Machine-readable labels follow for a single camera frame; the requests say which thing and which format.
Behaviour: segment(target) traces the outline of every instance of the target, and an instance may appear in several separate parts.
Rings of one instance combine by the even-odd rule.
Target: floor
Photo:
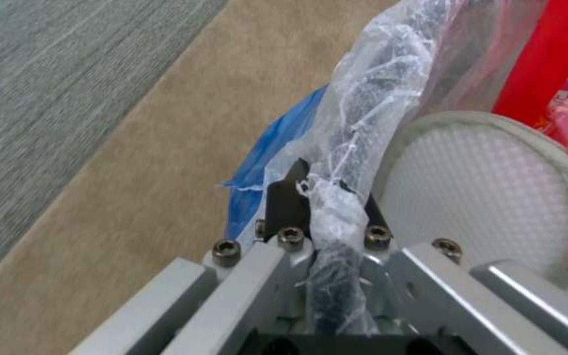
[[[0,0],[0,260],[225,0]]]
[[[220,182],[393,2],[229,0],[0,263],[0,354],[64,353],[173,258],[200,260]]]

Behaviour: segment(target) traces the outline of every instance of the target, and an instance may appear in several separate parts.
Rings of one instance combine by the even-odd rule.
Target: white mesh pad
[[[383,164],[375,194],[400,247],[449,238],[462,267],[510,258],[568,286],[568,155],[556,143],[496,115],[444,112],[399,133]]]

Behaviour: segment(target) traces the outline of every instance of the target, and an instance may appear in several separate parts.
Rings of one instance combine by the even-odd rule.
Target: plastic wrap
[[[319,250],[307,282],[311,332],[375,331],[358,282],[357,252],[367,224],[363,205],[386,147],[401,123],[422,113],[492,108],[542,5],[403,0],[385,10],[334,70],[313,126],[266,166],[265,187],[297,159],[311,164],[305,193]],[[255,215],[263,213],[264,198]],[[252,221],[239,237],[244,245]]]

